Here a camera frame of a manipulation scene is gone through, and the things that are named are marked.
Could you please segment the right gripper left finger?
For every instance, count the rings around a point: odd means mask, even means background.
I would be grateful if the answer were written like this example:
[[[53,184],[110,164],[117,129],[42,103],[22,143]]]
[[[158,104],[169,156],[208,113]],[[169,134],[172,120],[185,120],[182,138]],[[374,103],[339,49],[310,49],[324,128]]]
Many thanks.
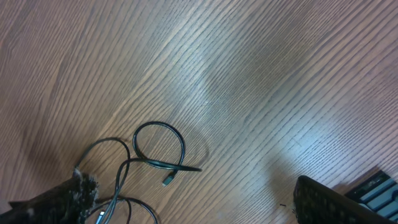
[[[98,184],[89,174],[74,170],[72,178],[25,201],[10,201],[2,224],[84,223],[96,205]]]

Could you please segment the black cable silver plugs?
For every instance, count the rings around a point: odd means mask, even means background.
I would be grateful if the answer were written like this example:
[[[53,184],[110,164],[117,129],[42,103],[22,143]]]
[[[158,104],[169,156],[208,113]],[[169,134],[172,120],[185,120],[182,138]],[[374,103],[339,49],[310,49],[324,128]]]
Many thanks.
[[[180,171],[201,172],[202,171],[202,169],[197,168],[197,167],[183,166],[182,164],[171,164],[168,162],[148,159],[144,156],[140,156],[138,152],[136,152],[137,157],[132,158],[129,147],[127,146],[127,144],[124,141],[122,141],[119,138],[104,138],[104,139],[97,140],[93,144],[89,145],[88,148],[84,151],[83,155],[78,160],[77,164],[75,165],[75,170],[76,171],[78,170],[78,168],[80,167],[80,164],[83,162],[84,158],[88,155],[88,153],[95,146],[97,146],[100,143],[107,142],[107,141],[115,141],[115,142],[120,143],[123,146],[123,148],[125,148],[125,150],[127,152],[127,159],[121,163],[121,165],[119,166],[119,169],[117,171],[113,196],[110,199],[107,199],[105,202],[101,202],[98,206],[96,206],[90,212],[90,215],[92,215],[93,213],[97,212],[98,210],[104,208],[104,210],[102,210],[99,213],[99,215],[96,219],[96,223],[108,224],[111,221],[111,219],[115,213],[116,206],[118,205],[118,203],[126,202],[129,207],[129,213],[127,216],[126,223],[129,223],[131,221],[132,204],[135,203],[135,204],[140,205],[142,208],[144,208],[149,213],[149,215],[152,217],[155,224],[159,224],[159,219],[157,218],[157,215],[155,214],[154,209],[150,205],[146,204],[142,200],[132,198],[132,197],[125,197],[125,196],[121,195],[122,187],[125,184],[127,175],[129,173],[130,165],[132,163],[145,163],[145,164],[155,167],[157,169],[171,170],[170,175],[164,180],[165,185],[167,183],[170,183],[174,179],[177,172],[180,172]]]

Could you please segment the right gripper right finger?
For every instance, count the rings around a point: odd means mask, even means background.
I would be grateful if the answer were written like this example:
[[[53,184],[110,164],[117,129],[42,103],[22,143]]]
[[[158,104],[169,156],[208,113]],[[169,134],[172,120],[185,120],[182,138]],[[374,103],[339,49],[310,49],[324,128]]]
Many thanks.
[[[395,224],[305,175],[295,184],[293,213],[299,224]]]

